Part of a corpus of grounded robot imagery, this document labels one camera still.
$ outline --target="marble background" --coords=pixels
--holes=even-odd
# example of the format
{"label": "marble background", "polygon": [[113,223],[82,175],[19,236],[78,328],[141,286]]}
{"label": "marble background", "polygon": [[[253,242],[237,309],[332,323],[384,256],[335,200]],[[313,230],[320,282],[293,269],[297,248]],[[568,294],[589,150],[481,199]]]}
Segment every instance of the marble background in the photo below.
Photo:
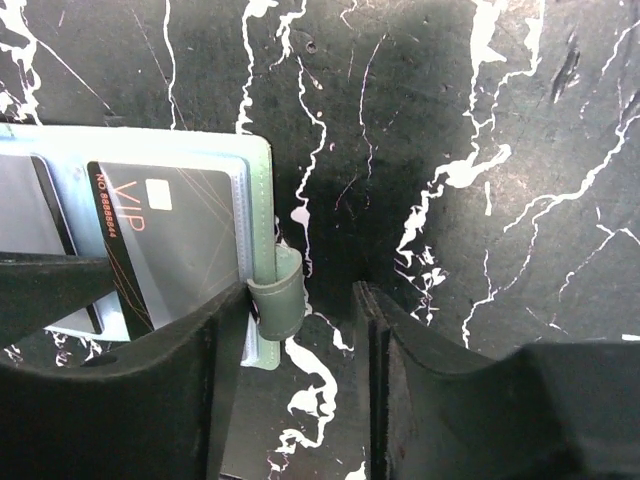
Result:
{"label": "marble background", "polygon": [[[0,0],[0,113],[269,140],[280,235],[305,253],[314,313],[276,372],[243,371],[225,470],[355,480],[355,280],[493,358],[640,339],[638,9]],[[16,348],[65,364],[109,345]]]}

